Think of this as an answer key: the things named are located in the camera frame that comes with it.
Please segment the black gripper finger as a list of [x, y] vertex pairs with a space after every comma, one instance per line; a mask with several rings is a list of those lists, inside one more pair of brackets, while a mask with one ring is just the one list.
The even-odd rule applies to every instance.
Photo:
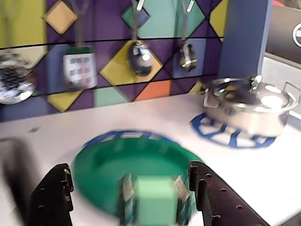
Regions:
[[268, 226], [218, 174], [200, 161], [189, 163], [189, 189], [205, 226]]
[[71, 193], [74, 186], [67, 163], [54, 166], [40, 181], [30, 198], [30, 226], [71, 226]]

